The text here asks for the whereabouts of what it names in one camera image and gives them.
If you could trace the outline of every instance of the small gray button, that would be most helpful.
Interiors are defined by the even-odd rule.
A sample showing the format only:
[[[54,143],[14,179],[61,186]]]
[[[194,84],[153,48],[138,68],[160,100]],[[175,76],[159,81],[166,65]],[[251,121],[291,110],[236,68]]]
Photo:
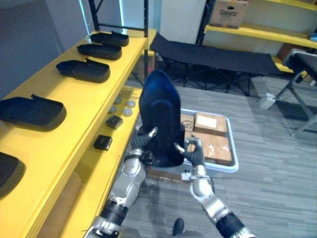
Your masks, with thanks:
[[[115,105],[112,105],[111,108],[109,109],[109,113],[113,114],[117,111],[117,107]]]
[[[123,109],[123,114],[126,116],[126,117],[129,117],[132,115],[132,109],[131,108],[125,108]]]
[[[127,102],[127,107],[129,107],[129,108],[135,107],[135,101],[129,100],[129,101]]]
[[[118,97],[115,99],[114,104],[118,105],[118,104],[120,104],[121,102],[122,102],[122,99],[121,99],[120,96],[118,96]]]

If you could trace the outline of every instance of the gray wall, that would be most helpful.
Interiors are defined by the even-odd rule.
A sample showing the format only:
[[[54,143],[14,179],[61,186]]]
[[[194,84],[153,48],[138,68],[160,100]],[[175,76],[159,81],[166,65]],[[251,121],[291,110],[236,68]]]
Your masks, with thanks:
[[[92,32],[88,0],[81,2]],[[119,1],[105,1],[98,17],[120,25]],[[88,35],[80,0],[2,1],[0,32],[0,99]]]
[[[61,53],[44,0],[0,7],[0,99]]]

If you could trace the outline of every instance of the white label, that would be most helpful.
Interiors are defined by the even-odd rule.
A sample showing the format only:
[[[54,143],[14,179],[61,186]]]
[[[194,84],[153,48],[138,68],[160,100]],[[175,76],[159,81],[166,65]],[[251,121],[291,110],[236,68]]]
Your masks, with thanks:
[[[203,117],[203,116],[198,116],[197,117],[197,124],[216,128],[217,120],[213,119],[213,118],[207,118],[207,117]]]

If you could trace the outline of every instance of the shelf rack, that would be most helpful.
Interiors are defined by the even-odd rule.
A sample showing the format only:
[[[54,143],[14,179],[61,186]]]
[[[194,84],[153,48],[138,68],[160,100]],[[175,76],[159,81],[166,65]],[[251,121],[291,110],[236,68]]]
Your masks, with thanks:
[[[28,130],[0,121],[0,151],[17,157],[26,165],[20,183],[0,201],[0,237],[36,236],[71,173],[104,123],[111,105],[146,47],[147,38],[131,37],[129,45],[122,47],[122,56],[118,60],[89,57],[109,65],[110,77],[104,83],[86,82],[59,74],[55,67],[59,62],[85,61],[86,56],[79,54],[76,47],[89,42],[87,36],[6,97],[29,98],[33,93],[59,101],[64,104],[67,116],[59,127],[50,132]],[[125,125],[127,130],[116,138],[127,140],[134,122],[133,118],[128,120]],[[117,161],[107,169],[110,177],[105,177],[107,188],[99,197],[100,203],[111,186],[122,154],[123,149],[113,153],[117,157],[111,157]],[[93,174],[99,176],[101,168],[96,169]]]
[[[275,27],[261,26],[251,23],[242,23],[239,29],[207,25],[205,27],[205,32],[207,31],[217,31],[235,35],[256,37],[317,49],[317,42],[308,39],[308,35],[304,33],[287,31]]]
[[[294,7],[317,11],[317,5],[314,5],[313,3],[298,1],[298,0],[264,0],[264,1],[271,1],[275,3],[291,5]],[[251,24],[251,23],[242,23],[239,29],[210,26],[208,25],[208,20],[211,16],[211,12],[212,12],[212,0],[207,0],[202,21],[201,21],[200,28],[197,35],[196,44],[203,43],[204,35],[207,31],[216,31],[216,32],[223,32],[228,34],[261,38],[261,39],[283,42],[283,43],[290,43],[294,45],[317,49],[317,42],[311,41],[308,35],[304,33],[283,30],[283,29],[279,29],[275,27],[261,26],[257,24]],[[281,59],[279,59],[277,56],[272,56],[272,60],[274,61],[276,67],[280,71],[293,73],[293,70],[284,66],[282,64]]]
[[[299,8],[304,8],[312,11],[317,11],[317,5],[313,3],[307,3],[299,0],[264,0],[264,1],[272,1],[280,4],[295,6]]]
[[[140,27],[131,27],[131,26],[118,26],[118,25],[111,25],[111,24],[106,24],[106,23],[99,23],[98,21],[98,16],[97,13],[102,5],[102,3],[104,2],[104,0],[100,0],[98,6],[96,7],[95,5],[95,0],[89,0],[89,8],[90,8],[90,12],[92,15],[92,19],[94,22],[94,27],[96,31],[100,31],[100,27],[101,26],[107,26],[107,27],[114,27],[114,28],[120,28],[120,29],[129,29],[129,30],[134,30],[134,31],[143,31],[144,32],[144,37],[147,38],[148,37],[148,32],[149,32],[149,0],[144,0],[144,15],[143,15],[143,19],[144,19],[144,27],[140,28]],[[146,78],[148,76],[148,48],[146,47],[144,49],[144,78]]]
[[[125,96],[121,96],[122,102],[120,105],[116,105],[117,111],[115,115],[123,118],[123,124],[117,130],[110,129],[104,123],[101,124],[92,143],[88,146],[75,168],[75,172],[83,181],[83,186],[68,216],[60,238],[83,237],[85,230],[89,227],[94,217],[101,212],[110,191],[121,161],[122,151],[125,150],[129,142],[131,127],[134,126],[138,118],[139,107],[135,106],[132,108],[133,114],[130,117],[125,117],[122,111],[128,100],[134,100],[136,105],[139,104],[142,89],[124,86],[121,92]],[[93,147],[93,141],[99,134],[113,138],[108,151],[97,150]]]

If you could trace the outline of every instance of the black foam shoe part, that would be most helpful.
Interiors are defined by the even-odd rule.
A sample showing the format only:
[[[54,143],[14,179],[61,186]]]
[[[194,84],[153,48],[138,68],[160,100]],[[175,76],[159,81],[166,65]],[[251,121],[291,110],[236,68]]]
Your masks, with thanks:
[[[53,130],[64,121],[67,112],[63,103],[34,94],[31,97],[0,101],[0,120],[39,131]]]
[[[62,75],[88,82],[103,83],[110,77],[109,65],[90,59],[86,61],[63,61],[56,65],[56,68]]]
[[[180,123],[180,98],[169,77],[160,70],[153,71],[145,81],[139,102],[143,133],[155,126],[156,136],[146,150],[154,156],[154,167],[181,165],[184,158],[173,143],[184,145],[185,129]]]
[[[122,51],[120,46],[109,44],[85,44],[77,47],[79,53],[88,56],[103,58],[106,60],[117,60],[121,57]]]
[[[106,43],[115,46],[127,46],[129,44],[129,36],[111,31],[109,33],[97,33],[90,36],[93,42]]]
[[[18,185],[24,173],[24,163],[16,157],[0,152],[0,199]]]

